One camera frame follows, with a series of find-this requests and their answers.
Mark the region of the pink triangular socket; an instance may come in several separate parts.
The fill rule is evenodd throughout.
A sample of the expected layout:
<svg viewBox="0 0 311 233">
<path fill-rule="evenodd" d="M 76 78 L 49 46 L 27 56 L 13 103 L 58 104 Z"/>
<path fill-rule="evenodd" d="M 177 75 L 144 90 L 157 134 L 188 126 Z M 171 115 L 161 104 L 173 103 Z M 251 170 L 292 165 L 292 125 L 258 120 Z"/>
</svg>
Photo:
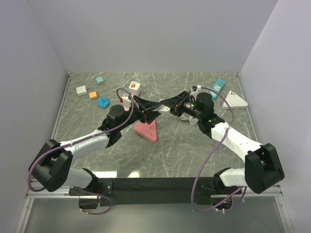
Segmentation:
<svg viewBox="0 0 311 233">
<path fill-rule="evenodd" d="M 144 139 L 155 143 L 157 141 L 157 132 L 156 132 L 156 121 L 152 121 L 150 124 L 147 123 L 138 123 L 134 127 L 134 131 L 139 136 Z"/>
</svg>

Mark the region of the white cube adapter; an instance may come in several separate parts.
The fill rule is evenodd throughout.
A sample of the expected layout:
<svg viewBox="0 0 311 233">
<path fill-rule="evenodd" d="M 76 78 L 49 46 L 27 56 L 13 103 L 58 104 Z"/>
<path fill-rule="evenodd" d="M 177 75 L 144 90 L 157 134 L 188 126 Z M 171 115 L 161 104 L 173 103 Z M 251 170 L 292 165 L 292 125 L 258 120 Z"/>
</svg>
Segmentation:
<svg viewBox="0 0 311 233">
<path fill-rule="evenodd" d="M 131 95 L 139 96 L 141 93 L 141 84 L 139 82 L 131 81 L 129 91 Z"/>
</svg>

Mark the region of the blue plug adapter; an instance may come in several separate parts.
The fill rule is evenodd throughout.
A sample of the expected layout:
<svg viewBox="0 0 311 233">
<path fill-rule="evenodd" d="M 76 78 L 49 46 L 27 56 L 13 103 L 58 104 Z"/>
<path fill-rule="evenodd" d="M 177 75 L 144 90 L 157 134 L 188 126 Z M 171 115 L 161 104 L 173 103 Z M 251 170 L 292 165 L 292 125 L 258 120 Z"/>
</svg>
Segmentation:
<svg viewBox="0 0 311 233">
<path fill-rule="evenodd" d="M 103 109 L 106 109 L 110 105 L 110 101 L 106 98 L 99 98 L 97 105 Z"/>
</svg>

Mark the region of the teal power strip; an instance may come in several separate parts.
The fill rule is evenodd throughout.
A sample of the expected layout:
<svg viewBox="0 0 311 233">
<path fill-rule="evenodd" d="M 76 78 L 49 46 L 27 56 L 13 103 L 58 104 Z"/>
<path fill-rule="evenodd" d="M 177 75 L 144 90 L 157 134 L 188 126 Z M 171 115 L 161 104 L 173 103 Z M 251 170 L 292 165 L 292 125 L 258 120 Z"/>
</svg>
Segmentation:
<svg viewBox="0 0 311 233">
<path fill-rule="evenodd" d="M 216 100 L 218 94 L 220 93 L 221 89 L 225 85 L 225 81 L 222 79 L 218 79 L 214 86 L 212 87 L 212 91 L 210 91 L 210 94 L 212 96 L 212 100 Z"/>
</svg>

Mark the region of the teal cube plug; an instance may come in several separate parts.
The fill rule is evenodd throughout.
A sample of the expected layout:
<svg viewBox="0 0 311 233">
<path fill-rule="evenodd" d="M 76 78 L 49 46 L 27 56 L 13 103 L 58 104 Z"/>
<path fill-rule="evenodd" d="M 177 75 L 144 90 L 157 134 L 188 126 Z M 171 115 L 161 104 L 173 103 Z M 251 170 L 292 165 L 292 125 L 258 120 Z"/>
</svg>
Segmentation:
<svg viewBox="0 0 311 233">
<path fill-rule="evenodd" d="M 104 78 L 102 76 L 97 77 L 95 80 L 96 80 L 98 85 L 102 85 L 102 84 L 105 83 L 105 80 L 104 80 Z"/>
</svg>

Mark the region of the yellow plug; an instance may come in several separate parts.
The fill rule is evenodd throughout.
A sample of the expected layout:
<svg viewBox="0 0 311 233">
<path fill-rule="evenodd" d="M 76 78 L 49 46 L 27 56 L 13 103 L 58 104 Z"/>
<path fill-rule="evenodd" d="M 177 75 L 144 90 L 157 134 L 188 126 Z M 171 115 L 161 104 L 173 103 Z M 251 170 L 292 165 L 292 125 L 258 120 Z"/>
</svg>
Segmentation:
<svg viewBox="0 0 311 233">
<path fill-rule="evenodd" d="M 96 91 L 94 91 L 94 92 L 89 92 L 89 98 L 90 98 L 91 100 L 97 99 L 97 98 L 98 98 L 97 92 L 96 92 Z"/>
</svg>

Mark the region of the white triangular socket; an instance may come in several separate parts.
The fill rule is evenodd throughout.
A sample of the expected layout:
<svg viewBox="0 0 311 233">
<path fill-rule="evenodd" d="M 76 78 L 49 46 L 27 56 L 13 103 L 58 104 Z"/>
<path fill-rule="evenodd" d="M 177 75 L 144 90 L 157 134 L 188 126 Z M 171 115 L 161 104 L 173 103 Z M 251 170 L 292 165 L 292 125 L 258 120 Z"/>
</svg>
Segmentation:
<svg viewBox="0 0 311 233">
<path fill-rule="evenodd" d="M 225 102 L 222 105 L 222 109 L 244 109 L 248 106 L 248 103 L 233 91 L 229 91 Z"/>
</svg>

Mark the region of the white square plug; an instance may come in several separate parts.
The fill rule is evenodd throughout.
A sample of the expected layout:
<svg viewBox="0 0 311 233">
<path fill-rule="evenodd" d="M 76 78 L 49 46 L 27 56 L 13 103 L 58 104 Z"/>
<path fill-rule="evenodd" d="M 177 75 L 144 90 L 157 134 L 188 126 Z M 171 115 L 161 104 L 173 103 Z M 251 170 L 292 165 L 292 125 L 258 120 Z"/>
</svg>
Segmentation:
<svg viewBox="0 0 311 233">
<path fill-rule="evenodd" d="M 87 92 L 86 86 L 82 85 L 82 86 L 76 87 L 76 93 L 78 96 L 87 95 L 88 92 Z"/>
</svg>

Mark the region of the white round plug adapter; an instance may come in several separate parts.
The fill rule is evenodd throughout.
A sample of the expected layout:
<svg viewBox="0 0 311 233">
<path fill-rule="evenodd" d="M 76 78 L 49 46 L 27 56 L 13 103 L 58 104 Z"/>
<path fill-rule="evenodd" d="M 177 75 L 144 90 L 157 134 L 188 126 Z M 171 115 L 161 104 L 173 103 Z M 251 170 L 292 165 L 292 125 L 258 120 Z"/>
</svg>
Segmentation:
<svg viewBox="0 0 311 233">
<path fill-rule="evenodd" d="M 161 105 L 156 109 L 159 113 L 165 113 L 165 112 L 169 112 L 170 108 L 165 106 L 165 105 Z"/>
</svg>

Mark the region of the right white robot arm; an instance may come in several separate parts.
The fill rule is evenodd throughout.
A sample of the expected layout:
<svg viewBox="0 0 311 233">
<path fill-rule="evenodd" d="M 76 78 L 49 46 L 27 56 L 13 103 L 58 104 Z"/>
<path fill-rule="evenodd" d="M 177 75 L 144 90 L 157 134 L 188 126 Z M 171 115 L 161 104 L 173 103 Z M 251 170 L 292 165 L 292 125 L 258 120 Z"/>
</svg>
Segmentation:
<svg viewBox="0 0 311 233">
<path fill-rule="evenodd" d="M 260 194 L 285 178 L 276 148 L 253 141 L 225 122 L 214 112 L 214 101 L 209 93 L 202 92 L 193 100 L 186 91 L 161 100 L 175 116 L 183 113 L 198 119 L 200 131 L 221 142 L 244 162 L 244 168 L 225 168 L 214 175 L 213 188 L 225 193 L 231 186 L 246 186 Z"/>
</svg>

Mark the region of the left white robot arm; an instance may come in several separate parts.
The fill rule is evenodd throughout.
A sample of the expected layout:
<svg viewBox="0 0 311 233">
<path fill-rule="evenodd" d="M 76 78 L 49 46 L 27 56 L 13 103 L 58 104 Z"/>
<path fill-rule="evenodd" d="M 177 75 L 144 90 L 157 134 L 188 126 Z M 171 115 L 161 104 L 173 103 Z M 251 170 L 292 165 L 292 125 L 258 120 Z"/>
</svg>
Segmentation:
<svg viewBox="0 0 311 233">
<path fill-rule="evenodd" d="M 31 186 L 31 179 L 35 178 L 49 192 L 67 185 L 80 188 L 86 195 L 94 194 L 98 180 L 96 175 L 86 168 L 72 168 L 71 163 L 114 145 L 121 138 L 121 131 L 136 121 L 151 123 L 161 114 L 159 102 L 133 96 L 130 103 L 129 110 L 119 104 L 113 105 L 101 126 L 85 136 L 71 141 L 47 141 L 29 167 L 29 189 L 37 191 Z"/>
</svg>

